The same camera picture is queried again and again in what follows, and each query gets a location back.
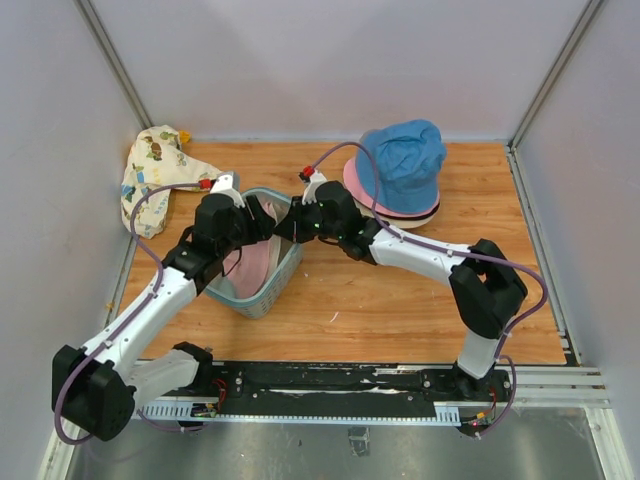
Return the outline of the light pink hat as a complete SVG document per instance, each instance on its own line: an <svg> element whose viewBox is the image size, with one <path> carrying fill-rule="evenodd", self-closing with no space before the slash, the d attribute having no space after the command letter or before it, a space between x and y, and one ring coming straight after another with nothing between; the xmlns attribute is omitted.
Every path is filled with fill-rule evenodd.
<svg viewBox="0 0 640 480"><path fill-rule="evenodd" d="M213 288L235 299L255 295L275 272L281 247L281 238L274 235L269 240L233 251L224 260L224 272L212 283Z"/></svg>

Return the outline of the grey plastic laundry basket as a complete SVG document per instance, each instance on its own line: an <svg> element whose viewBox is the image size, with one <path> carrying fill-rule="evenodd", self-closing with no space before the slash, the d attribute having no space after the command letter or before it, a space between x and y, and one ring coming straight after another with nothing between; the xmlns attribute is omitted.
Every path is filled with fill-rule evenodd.
<svg viewBox="0 0 640 480"><path fill-rule="evenodd" d="M259 319L264 317L276 302L284 288L289 284L293 274L303 258L303 247L282 239L282 247L278 266L265 282L263 287L253 296L246 299L235 299L223 295L213 288L212 283L220 278L218 275L205 289L205 294L231 308L244 317Z"/></svg>

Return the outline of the pink bucket hat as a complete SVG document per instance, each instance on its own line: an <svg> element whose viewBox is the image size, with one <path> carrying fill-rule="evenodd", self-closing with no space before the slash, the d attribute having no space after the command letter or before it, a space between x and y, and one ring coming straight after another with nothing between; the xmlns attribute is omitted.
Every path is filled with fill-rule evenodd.
<svg viewBox="0 0 640 480"><path fill-rule="evenodd" d="M343 183L344 183L344 186L347 188L347 190L351 193L353 198L361 206L369 210L373 203L373 197L369 195L365 191L364 187L360 184L360 181L357 175L357 170L356 170L356 157L352 157L346 162L343 168ZM435 204L440 204L440 195L436 196L436 202L433 205ZM386 208L386 207L380 206L379 204L377 204L376 212L377 213L382 212L383 208Z"/></svg>

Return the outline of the beige bucket hat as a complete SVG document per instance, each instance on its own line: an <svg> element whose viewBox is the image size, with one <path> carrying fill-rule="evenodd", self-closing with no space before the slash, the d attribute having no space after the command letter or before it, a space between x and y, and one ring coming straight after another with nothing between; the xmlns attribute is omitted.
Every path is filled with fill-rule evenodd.
<svg viewBox="0 0 640 480"><path fill-rule="evenodd" d="M404 230L411 230L411 229L417 229L419 227L422 227L428 224L435 217L435 215L432 218L430 218L428 221L400 221L400 220L393 220L393 219L380 216L378 213L378 217L381 220Z"/></svg>

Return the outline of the blue bucket hat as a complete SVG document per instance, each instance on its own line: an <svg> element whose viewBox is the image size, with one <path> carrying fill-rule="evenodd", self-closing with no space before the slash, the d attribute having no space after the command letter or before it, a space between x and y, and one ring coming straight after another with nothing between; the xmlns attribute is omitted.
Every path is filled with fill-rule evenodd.
<svg viewBox="0 0 640 480"><path fill-rule="evenodd" d="M357 175L377 204L417 214L436 202L447 150L435 124L424 119L394 124L379 129L363 146L366 150L356 156Z"/></svg>

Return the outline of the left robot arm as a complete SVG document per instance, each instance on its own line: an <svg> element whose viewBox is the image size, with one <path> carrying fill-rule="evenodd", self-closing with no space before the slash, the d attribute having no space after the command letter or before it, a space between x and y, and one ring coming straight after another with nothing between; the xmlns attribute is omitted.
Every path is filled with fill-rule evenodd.
<svg viewBox="0 0 640 480"><path fill-rule="evenodd" d="M189 342L143 366L140 354L164 326L224 273L234 251L269 240L275 218L253 195L210 193L177 245L156 262L150 284L83 346L63 346L52 361L54 429L67 445L109 441L132 415L179 389L200 396L214 383L213 357Z"/></svg>

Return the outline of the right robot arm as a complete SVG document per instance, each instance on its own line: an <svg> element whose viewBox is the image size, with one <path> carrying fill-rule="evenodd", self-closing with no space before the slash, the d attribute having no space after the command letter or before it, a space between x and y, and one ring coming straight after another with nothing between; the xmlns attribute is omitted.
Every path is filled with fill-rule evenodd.
<svg viewBox="0 0 640 480"><path fill-rule="evenodd" d="M337 181L322 183L309 203L294 197L275 233L297 244L332 240L355 261L400 268L449 287L467 335L441 391L466 400L488 391L501 338L528 295L495 243L435 242L377 215L367 217Z"/></svg>

